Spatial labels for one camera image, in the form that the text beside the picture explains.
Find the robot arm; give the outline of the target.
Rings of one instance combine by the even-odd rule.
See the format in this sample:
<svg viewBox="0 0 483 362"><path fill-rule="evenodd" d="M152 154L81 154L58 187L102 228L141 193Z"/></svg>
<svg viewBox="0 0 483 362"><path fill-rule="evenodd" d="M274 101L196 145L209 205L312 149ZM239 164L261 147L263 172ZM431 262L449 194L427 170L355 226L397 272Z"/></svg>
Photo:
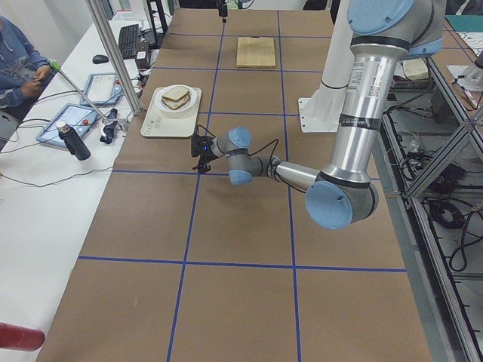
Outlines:
<svg viewBox="0 0 483 362"><path fill-rule="evenodd" d="M330 162L321 170L277 157L249 154L251 134L236 127L218 137L191 138L194 167L207 173L225 158L233 185L267 176L302 189L311 219L325 229L343 229L377 208L377 190L367 174L383 108L397 62L431 56L442 44L444 1L350 1L346 11L354 56Z"/></svg>

